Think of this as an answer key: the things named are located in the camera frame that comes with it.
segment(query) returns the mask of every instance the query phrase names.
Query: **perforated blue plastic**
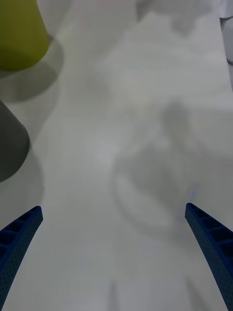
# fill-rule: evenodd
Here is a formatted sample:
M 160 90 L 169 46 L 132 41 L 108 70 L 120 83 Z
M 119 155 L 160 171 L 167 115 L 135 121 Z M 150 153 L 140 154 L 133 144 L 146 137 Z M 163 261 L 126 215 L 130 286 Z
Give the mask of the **perforated blue plastic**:
M 36 206 L 0 231 L 0 310 L 42 221 L 41 207 Z
M 233 311 L 233 232 L 192 203 L 187 219 L 229 311 Z

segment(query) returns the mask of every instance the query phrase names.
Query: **white tabletop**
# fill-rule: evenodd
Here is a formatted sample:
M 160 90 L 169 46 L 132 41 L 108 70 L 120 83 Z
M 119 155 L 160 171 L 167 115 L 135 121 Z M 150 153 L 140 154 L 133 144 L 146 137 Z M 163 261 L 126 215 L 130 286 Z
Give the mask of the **white tabletop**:
M 233 98 L 216 1 L 39 3 L 52 34 L 0 97 L 32 149 L 1 228 L 44 221 L 3 311 L 226 310 L 186 220 L 233 229 Z

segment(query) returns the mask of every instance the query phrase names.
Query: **yellow-green cup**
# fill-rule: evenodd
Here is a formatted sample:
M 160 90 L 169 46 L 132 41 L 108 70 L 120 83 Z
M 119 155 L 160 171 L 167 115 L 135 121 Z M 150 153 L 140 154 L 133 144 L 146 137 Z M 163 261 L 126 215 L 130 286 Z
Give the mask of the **yellow-green cup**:
M 35 0 L 0 1 L 0 68 L 22 70 L 37 63 L 49 47 Z

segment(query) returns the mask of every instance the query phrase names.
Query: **gray cylinder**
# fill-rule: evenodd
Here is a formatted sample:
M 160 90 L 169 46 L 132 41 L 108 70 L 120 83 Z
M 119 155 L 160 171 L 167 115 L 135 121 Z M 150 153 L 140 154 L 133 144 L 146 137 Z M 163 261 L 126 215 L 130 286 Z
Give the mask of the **gray cylinder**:
M 17 172 L 29 145 L 27 130 L 0 100 L 0 182 Z

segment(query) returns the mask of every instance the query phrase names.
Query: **white surface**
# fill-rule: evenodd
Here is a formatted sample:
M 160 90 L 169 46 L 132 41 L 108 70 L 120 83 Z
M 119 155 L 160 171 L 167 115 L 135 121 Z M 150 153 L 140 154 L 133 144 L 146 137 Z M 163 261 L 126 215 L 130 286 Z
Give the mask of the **white surface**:
M 47 55 L 0 78 L 32 140 L 0 184 L 0 225 L 44 213 L 3 311 L 226 310 L 183 218 L 192 201 L 233 229 L 215 0 L 51 1 Z

